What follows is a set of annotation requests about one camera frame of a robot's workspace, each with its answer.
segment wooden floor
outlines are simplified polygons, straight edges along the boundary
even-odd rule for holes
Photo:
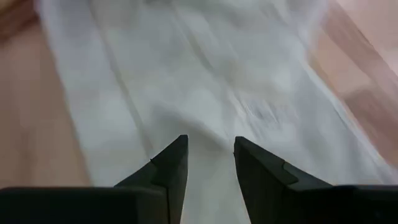
[[[0,188],[89,185],[38,21],[0,44]]]
[[[313,68],[398,166],[398,2],[328,1]]]
[[[398,2],[329,2],[311,64],[398,166]],[[89,185],[38,21],[0,44],[0,67],[0,188]]]

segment white fabric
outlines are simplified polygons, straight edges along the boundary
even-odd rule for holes
[[[249,223],[235,136],[331,184],[396,183],[307,65],[324,5],[39,2],[93,183],[117,183],[179,134],[189,135],[182,223]]]

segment white cloth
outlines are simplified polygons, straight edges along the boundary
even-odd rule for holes
[[[38,9],[95,185],[132,174],[179,134],[189,135],[182,223],[249,223],[235,136],[331,184],[398,181],[307,64],[325,1],[41,0]]]

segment blurry white sheet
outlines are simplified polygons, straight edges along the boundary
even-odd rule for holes
[[[41,0],[95,185],[189,135],[182,223],[249,223],[233,159],[245,136],[331,184],[390,168],[307,65],[325,1]]]

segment black plastic part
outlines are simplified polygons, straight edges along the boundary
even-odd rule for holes
[[[177,224],[188,174],[188,136],[113,188],[0,190],[0,223]]]
[[[243,137],[234,156],[252,224],[398,222],[396,186],[332,186]]]

